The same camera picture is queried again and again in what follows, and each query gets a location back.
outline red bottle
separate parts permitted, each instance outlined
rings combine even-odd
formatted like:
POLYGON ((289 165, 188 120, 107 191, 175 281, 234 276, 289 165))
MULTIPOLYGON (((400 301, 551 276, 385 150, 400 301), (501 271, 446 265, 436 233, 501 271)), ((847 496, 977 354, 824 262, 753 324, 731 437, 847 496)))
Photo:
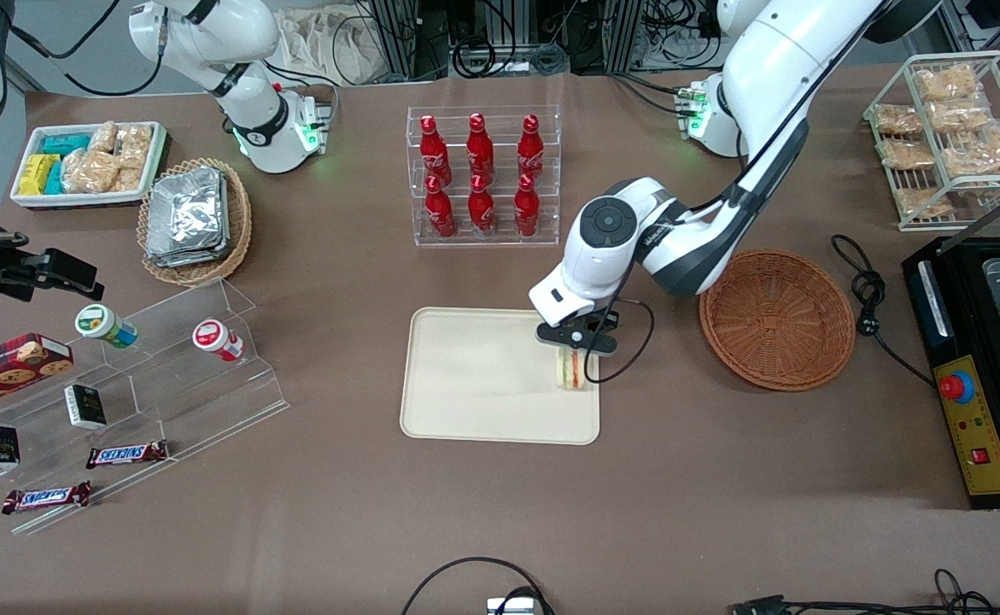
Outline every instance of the red bottle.
POLYGON ((541 176, 542 155, 546 145, 538 135, 538 116, 523 117, 523 137, 518 140, 518 174, 529 174, 531 178, 541 176))
POLYGON ((484 116, 479 113, 469 116, 469 140, 465 141, 465 153, 469 155, 469 173, 480 175, 485 186, 491 185, 495 175, 495 155, 492 153, 492 138, 484 130, 484 116))
POLYGON ((429 175, 436 176, 442 187, 448 187, 453 180, 450 171, 450 156, 446 153, 446 143, 435 127, 435 118, 429 115, 420 118, 420 128, 423 136, 420 139, 420 156, 424 159, 424 168, 429 175))
POLYGON ((518 179, 518 191, 515 192, 515 226, 519 237, 533 237, 538 233, 538 210, 540 202, 538 192, 534 190, 534 178, 529 173, 523 173, 518 179))
POLYGON ((492 195, 488 193, 488 184, 481 175, 473 175, 469 179, 469 217, 473 220, 475 233, 479 237, 491 237, 495 233, 495 215, 493 213, 492 195))
POLYGON ((450 207, 450 197, 442 191, 440 179, 435 175, 429 175, 424 180, 424 188, 428 190, 428 197, 424 199, 424 206, 428 208, 428 219, 432 223, 433 229, 438 233, 438 237, 453 237, 458 232, 458 227, 453 222, 453 208, 450 207))

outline beige tray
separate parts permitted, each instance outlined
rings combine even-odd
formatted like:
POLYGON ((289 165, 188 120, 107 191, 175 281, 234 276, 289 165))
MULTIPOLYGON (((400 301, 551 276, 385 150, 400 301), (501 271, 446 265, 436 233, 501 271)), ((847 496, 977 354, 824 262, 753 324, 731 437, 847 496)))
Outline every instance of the beige tray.
MULTIPOLYGON (((412 316, 401 431, 412 437, 589 444, 598 386, 557 386, 557 347, 536 312, 423 307, 412 316)), ((598 377, 598 357, 588 370, 598 377)))

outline brown table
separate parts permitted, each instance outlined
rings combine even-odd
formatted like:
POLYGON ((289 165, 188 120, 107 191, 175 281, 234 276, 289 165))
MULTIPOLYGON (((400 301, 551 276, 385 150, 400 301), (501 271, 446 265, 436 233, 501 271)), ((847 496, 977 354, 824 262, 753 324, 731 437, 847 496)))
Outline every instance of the brown table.
MULTIPOLYGON (((828 238, 857 238, 889 284, 886 339, 924 366, 898 264, 929 237, 895 230, 858 125, 893 71, 834 75, 803 155, 742 248, 793 250, 847 288, 851 270, 828 238)), ((402 435, 412 313, 530 308, 526 291, 562 252, 415 248, 407 105, 561 104, 565 227, 617 179, 653 175, 702 202, 737 167, 683 143, 666 114, 602 78, 443 80, 342 97, 328 155, 280 176, 246 163, 206 95, 27 98, 30 127, 158 120, 175 139, 171 162, 215 156, 237 168, 256 214, 231 281, 258 304, 254 338, 293 407, 42 534, 11 536, 0 515, 0 614, 397 612, 426 573, 467 555, 524 565, 559 612, 721 612, 769 593, 921 603, 941 566, 1000 604, 1000 513, 965 510, 933 390, 868 340, 822 389, 756 389, 711 353, 696 301, 664 295, 644 272, 625 293, 648 300, 659 327, 636 367, 602 390, 595 443, 402 435)), ((31 214, 5 203, 0 222, 35 249, 97 264, 118 311, 178 290, 141 269, 134 210, 31 214)), ((69 338, 83 303, 0 297, 0 342, 20 331, 69 338)), ((644 335, 640 318, 619 331, 625 348, 644 335)), ((415 608, 480 612, 516 584, 469 565, 438 577, 415 608)))

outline clear acrylic display stand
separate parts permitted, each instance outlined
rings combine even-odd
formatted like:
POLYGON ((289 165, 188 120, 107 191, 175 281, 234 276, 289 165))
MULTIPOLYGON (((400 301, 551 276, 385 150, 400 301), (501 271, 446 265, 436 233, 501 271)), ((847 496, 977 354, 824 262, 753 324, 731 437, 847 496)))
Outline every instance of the clear acrylic display stand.
POLYGON ((558 105, 480 106, 480 108, 409 108, 406 123, 407 159, 409 160, 409 196, 412 199, 412 233, 421 248, 471 248, 489 245, 557 245, 561 237, 561 109, 558 105), (495 201, 496 230, 492 237, 473 234, 467 202, 469 199, 469 160, 465 140, 469 137, 469 116, 484 115, 485 127, 495 147, 496 174, 488 193, 495 201), (538 133, 546 145, 542 171, 538 178, 538 232, 520 237, 515 227, 515 192, 518 191, 518 140, 523 136, 523 117, 538 116, 538 133), (422 116, 434 116, 438 133, 446 141, 453 170, 453 182, 446 194, 453 205, 453 220, 458 232, 440 237, 428 221, 424 198, 424 162, 420 157, 422 116))
MULTIPOLYGON (((242 314, 254 304, 218 278, 128 316, 139 330, 133 346, 117 349, 95 339, 70 343, 74 369, 0 401, 0 425, 18 430, 20 464, 0 472, 0 507, 12 489, 70 487, 90 480, 90 508, 111 495, 212 447, 289 407, 272 366, 257 355, 242 314), (218 319, 245 343, 233 362, 192 345, 192 330, 218 319), (97 389, 107 425, 75 428, 63 389, 97 389), (169 458, 156 463, 86 470, 90 448, 168 440, 169 458)), ((50 507, 13 515, 15 534, 32 534, 77 513, 50 507)))

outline wicker basket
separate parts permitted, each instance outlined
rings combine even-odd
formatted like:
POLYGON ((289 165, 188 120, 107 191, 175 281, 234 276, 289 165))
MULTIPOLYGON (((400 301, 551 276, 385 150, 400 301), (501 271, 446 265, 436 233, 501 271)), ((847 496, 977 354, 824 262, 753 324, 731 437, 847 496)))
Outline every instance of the wicker basket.
MULTIPOLYGON (((177 175, 187 173, 196 167, 215 167, 226 176, 226 206, 230 209, 230 237, 234 242, 234 249, 227 254, 222 261, 197 262, 195 265, 184 265, 182 267, 168 268, 159 267, 149 258, 143 258, 143 267, 151 272, 151 275, 164 283, 180 284, 184 287, 195 287, 195 285, 206 283, 206 281, 227 277, 234 273, 238 265, 242 264, 245 253, 249 250, 249 239, 253 236, 253 209, 249 206, 249 195, 246 194, 242 180, 229 164, 219 160, 200 159, 186 160, 175 167, 169 167, 162 175, 177 175)), ((136 227, 136 239, 139 241, 139 248, 147 250, 147 218, 149 211, 149 192, 143 196, 142 205, 139 206, 139 226, 136 227)))
POLYGON ((790 252, 738 253, 701 296, 701 327, 723 362, 754 384, 808 390, 844 369, 856 338, 852 310, 815 262, 790 252))

